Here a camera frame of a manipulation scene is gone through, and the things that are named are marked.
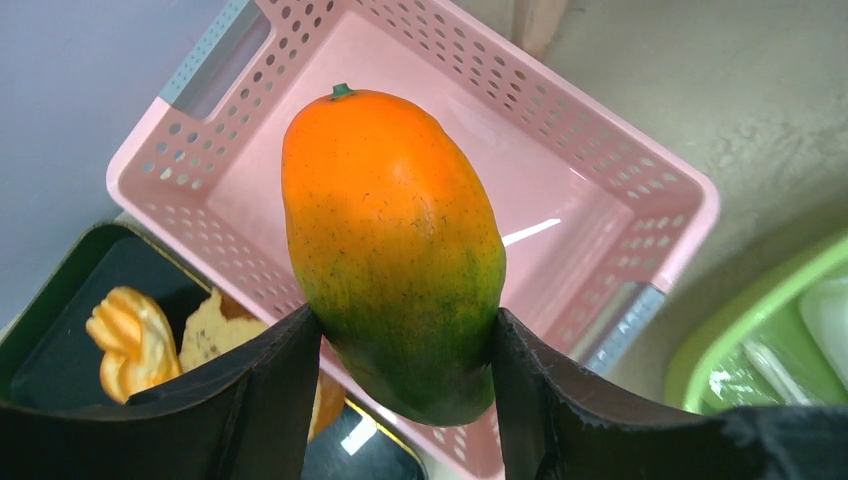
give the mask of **green stem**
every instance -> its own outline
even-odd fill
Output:
[[[354,93],[355,91],[351,90],[346,83],[340,83],[333,87],[333,95],[330,97],[330,99],[336,100],[338,98],[346,97],[348,95],[353,95]]]

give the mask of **gray floor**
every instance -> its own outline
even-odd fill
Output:
[[[457,3],[509,34],[512,0]],[[619,384],[658,399],[669,355],[699,322],[848,226],[846,25],[845,0],[571,0],[545,63],[708,174],[723,199]],[[434,467],[433,478],[454,477]]]

